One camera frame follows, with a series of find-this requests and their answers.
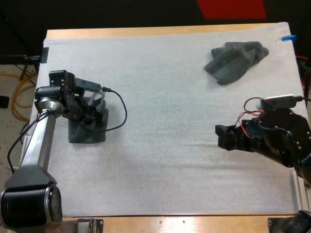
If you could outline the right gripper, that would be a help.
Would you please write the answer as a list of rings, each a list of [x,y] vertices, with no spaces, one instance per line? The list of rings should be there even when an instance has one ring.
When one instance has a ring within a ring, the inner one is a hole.
[[[309,123],[289,108],[242,120],[236,129],[235,125],[216,125],[215,133],[222,149],[256,152],[286,167],[311,167]]]

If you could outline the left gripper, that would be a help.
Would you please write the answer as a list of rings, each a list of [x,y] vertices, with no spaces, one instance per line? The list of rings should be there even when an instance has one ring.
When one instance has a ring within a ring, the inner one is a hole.
[[[85,97],[85,92],[99,95],[102,86],[98,83],[76,78],[66,70],[56,70],[49,73],[50,86],[58,87],[58,98],[64,106],[63,116],[86,125],[100,123],[103,113],[97,109],[101,100],[94,97]]]

